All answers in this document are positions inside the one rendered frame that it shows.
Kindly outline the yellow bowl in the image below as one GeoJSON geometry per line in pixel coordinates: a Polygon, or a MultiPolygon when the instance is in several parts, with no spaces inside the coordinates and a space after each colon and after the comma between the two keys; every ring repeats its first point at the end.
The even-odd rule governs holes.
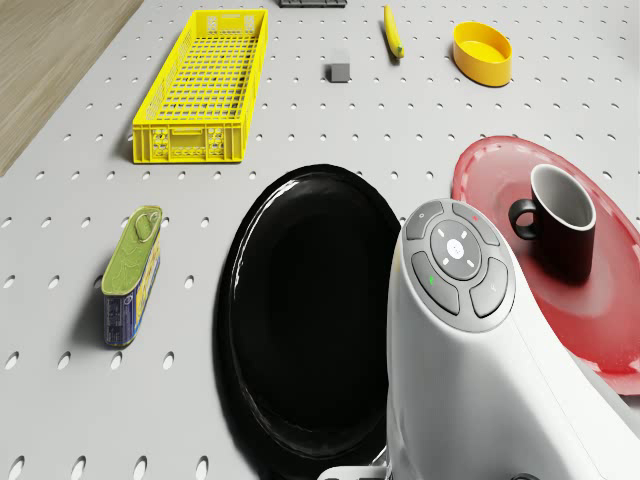
{"type": "Polygon", "coordinates": [[[459,70],[479,84],[501,87],[511,80],[512,46],[489,25],[475,21],[457,24],[453,31],[453,58],[459,70]]]}

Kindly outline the banana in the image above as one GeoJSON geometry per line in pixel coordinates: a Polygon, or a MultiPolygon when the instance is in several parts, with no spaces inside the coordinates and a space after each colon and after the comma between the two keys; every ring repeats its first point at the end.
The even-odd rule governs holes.
{"type": "Polygon", "coordinates": [[[403,42],[399,36],[395,17],[389,4],[384,6],[384,30],[387,44],[394,62],[399,62],[405,53],[403,42]]]}

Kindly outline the red plate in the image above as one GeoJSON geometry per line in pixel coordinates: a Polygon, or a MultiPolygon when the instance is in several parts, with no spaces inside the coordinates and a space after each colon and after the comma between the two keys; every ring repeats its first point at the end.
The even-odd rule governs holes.
{"type": "Polygon", "coordinates": [[[533,142],[493,136],[456,164],[452,197],[481,211],[512,248],[542,313],[563,345],[620,395],[640,396],[640,232],[579,168],[533,142]],[[590,277],[571,283],[548,265],[536,240],[513,231],[509,207],[531,195],[530,173],[551,164],[571,174],[596,210],[590,277]]]}

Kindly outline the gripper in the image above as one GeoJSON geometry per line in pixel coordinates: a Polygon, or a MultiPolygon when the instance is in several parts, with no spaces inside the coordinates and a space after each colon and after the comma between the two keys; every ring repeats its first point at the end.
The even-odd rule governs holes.
{"type": "Polygon", "coordinates": [[[383,450],[369,465],[334,466],[322,472],[317,480],[388,480],[388,449],[383,450]]]}

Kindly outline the black plate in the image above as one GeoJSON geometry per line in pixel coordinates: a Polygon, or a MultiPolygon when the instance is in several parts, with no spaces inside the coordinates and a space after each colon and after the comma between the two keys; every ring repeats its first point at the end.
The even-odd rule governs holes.
{"type": "Polygon", "coordinates": [[[242,219],[218,283],[213,366],[259,480],[316,480],[384,449],[399,232],[371,184],[330,164],[280,176],[242,219]]]}

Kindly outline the flat-sided can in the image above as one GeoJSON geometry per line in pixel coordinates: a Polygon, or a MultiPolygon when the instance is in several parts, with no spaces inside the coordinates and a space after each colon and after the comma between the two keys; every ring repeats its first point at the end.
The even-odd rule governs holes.
{"type": "Polygon", "coordinates": [[[124,347],[136,337],[160,265],[162,209],[141,206],[129,217],[101,281],[104,341],[124,347]]]}

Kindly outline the black mug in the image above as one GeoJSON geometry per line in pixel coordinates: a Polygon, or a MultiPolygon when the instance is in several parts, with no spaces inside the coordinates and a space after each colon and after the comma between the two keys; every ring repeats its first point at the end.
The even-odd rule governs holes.
{"type": "Polygon", "coordinates": [[[565,170],[550,164],[530,174],[531,197],[512,203],[508,219],[523,240],[533,240],[550,268],[572,283],[592,269],[596,209],[586,189],[565,170]]]}

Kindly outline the yellow basket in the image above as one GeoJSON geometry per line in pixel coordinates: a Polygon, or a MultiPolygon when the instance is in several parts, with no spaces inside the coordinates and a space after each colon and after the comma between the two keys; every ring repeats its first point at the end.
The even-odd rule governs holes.
{"type": "Polygon", "coordinates": [[[267,37],[265,9],[194,11],[133,119],[134,162],[241,162],[267,37]]]}

